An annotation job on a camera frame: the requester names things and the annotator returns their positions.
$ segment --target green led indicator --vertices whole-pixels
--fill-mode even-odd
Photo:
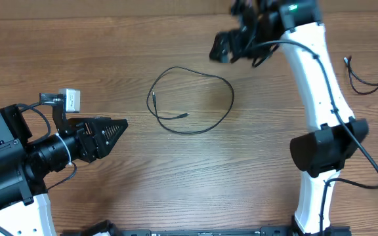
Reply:
[[[288,6],[288,10],[296,10],[297,8],[299,8],[299,6],[296,5],[296,4],[292,4],[292,5]]]

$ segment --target beige wall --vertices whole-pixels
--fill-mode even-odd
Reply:
[[[0,20],[227,14],[232,0],[0,0]],[[320,0],[322,10],[378,11],[378,0]]]

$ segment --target wood grain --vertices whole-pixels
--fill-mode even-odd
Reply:
[[[233,0],[0,0],[0,20],[228,14],[232,2]],[[378,0],[319,0],[319,3],[324,12],[378,11]]]
[[[378,91],[353,93],[343,64],[351,54],[357,73],[378,81],[378,12],[327,13],[325,24],[339,84],[356,116],[369,122],[364,145],[378,163]],[[153,230],[289,224],[299,196],[289,141],[306,133],[304,107],[280,52],[257,69],[246,60],[209,61],[216,32],[236,26],[229,16],[0,21],[0,108],[73,87],[81,89],[83,113],[72,116],[129,120],[107,158],[78,161],[77,176],[49,193],[58,232],[104,219],[122,229]],[[176,65],[233,85],[234,108],[211,132],[170,134],[147,111],[154,79]],[[230,102],[223,82],[183,71],[172,71],[155,92],[162,115],[191,114],[167,123],[180,130],[208,127]],[[25,118],[36,136],[45,132],[38,116]],[[50,174],[47,184],[70,171]],[[347,161],[342,176],[377,181],[360,153]],[[331,220],[351,226],[354,235],[378,235],[378,191],[337,184]]]

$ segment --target white cable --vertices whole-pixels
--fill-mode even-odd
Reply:
[[[70,153],[70,150],[68,149],[68,146],[66,145],[66,143],[64,142],[64,140],[62,139],[62,137],[59,135],[59,133],[56,133],[55,135],[56,135],[56,136],[60,139],[60,141],[64,144],[65,149],[66,149],[66,151],[68,152],[68,157],[69,157],[69,159],[70,159],[70,162],[69,162],[68,164],[69,164],[69,165],[72,165],[71,153]]]

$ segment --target wooden surface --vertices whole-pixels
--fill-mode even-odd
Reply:
[[[327,13],[325,23],[339,84],[357,118],[368,119],[364,146],[378,163],[378,91],[353,93],[343,64],[351,54],[357,73],[378,81],[378,12]],[[290,223],[300,175],[289,141],[306,133],[304,107],[281,52],[257,69],[246,60],[209,61],[215,33],[234,26],[229,16],[0,21],[0,108],[73,87],[82,94],[83,113],[75,116],[129,120],[110,156],[89,165],[77,161],[77,176],[49,193],[57,232],[105,219],[122,229],[153,230]],[[174,135],[147,111],[154,79],[176,65],[221,75],[233,85],[234,108],[211,132]],[[155,92],[161,115],[190,113],[167,123],[179,130],[210,126],[230,102],[219,80],[181,71]],[[36,136],[45,132],[38,116],[25,117]],[[70,171],[50,174],[47,184]],[[342,177],[377,183],[361,153],[347,161]],[[354,235],[378,235],[378,191],[337,184],[331,221],[351,226]]]
[[[0,20],[228,14],[231,2],[233,0],[0,0]],[[378,11],[378,0],[319,2],[324,12]]]

